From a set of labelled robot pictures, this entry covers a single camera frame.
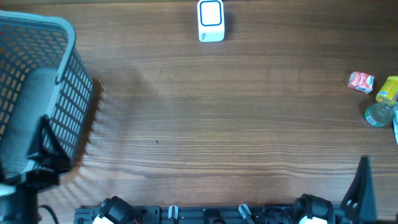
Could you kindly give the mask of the yellow lidded jar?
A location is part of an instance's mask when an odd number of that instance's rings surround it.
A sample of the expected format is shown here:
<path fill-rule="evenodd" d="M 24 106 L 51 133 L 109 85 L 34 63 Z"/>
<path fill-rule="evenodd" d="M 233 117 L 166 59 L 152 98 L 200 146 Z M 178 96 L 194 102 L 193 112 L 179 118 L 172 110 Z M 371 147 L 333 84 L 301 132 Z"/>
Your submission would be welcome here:
<path fill-rule="evenodd" d="M 376 95 L 376 101 L 392 106 L 397 101 L 398 77 L 390 76 Z"/>

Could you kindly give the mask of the silver tin can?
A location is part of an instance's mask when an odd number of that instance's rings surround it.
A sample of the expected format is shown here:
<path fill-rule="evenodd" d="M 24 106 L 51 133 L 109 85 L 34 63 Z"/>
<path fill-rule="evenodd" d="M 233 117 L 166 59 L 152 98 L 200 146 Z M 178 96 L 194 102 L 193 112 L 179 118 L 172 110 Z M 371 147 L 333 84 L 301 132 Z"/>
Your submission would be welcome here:
<path fill-rule="evenodd" d="M 383 127 L 392 123 L 394 112 L 386 103 L 374 103 L 365 111 L 366 121 L 374 127 Z"/>

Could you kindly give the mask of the red tissue pack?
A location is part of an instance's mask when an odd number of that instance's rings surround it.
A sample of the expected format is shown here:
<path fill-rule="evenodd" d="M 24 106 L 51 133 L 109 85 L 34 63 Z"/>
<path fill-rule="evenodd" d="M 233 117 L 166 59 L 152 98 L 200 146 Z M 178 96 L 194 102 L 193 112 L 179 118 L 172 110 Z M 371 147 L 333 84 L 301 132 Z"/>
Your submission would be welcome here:
<path fill-rule="evenodd" d="M 364 93 L 373 91 L 374 77 L 363 72 L 353 72 L 349 76 L 348 88 L 358 90 Z"/>

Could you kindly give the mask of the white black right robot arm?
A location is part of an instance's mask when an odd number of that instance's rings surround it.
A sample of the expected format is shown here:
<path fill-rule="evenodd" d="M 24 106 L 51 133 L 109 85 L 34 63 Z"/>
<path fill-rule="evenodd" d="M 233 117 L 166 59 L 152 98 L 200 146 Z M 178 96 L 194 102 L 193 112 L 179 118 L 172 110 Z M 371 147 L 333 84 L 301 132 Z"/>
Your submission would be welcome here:
<path fill-rule="evenodd" d="M 370 161 L 361 157 L 355 177 L 339 205 L 314 195 L 303 194 L 292 209 L 295 223 L 316 220 L 321 223 L 376 223 L 377 212 Z"/>

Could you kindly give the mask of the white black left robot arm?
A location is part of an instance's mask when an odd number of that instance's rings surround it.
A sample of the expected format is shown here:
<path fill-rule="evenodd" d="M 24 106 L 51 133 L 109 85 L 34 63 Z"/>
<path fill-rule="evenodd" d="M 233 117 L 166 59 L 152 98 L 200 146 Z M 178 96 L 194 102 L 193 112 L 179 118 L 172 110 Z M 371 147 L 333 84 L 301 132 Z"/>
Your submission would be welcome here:
<path fill-rule="evenodd" d="M 27 158 L 40 168 L 1 181 L 1 223 L 38 223 L 37 194 L 59 185 L 60 175 L 72 168 L 46 115 L 36 125 Z"/>

